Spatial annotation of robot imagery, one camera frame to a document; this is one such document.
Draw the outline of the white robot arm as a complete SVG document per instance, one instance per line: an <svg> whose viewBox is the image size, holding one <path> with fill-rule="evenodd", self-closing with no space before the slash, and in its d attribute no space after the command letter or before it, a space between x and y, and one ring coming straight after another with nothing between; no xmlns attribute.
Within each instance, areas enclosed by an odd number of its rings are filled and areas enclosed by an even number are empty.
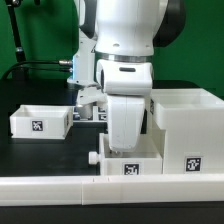
<svg viewBox="0 0 224 224"><path fill-rule="evenodd" d="M67 82L79 89L81 105L106 109L109 147L136 149L145 100L153 85L156 47L182 32L184 0L74 0L79 46Z"/></svg>

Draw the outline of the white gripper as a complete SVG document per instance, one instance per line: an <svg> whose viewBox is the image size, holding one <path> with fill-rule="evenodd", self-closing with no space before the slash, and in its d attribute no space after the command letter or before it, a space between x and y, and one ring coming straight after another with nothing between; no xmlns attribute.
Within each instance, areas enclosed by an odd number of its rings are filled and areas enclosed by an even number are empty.
<svg viewBox="0 0 224 224"><path fill-rule="evenodd" d="M107 101L109 147L133 152L140 138L145 98L152 90L153 67L149 62L125 63L100 59L96 78Z"/></svg>

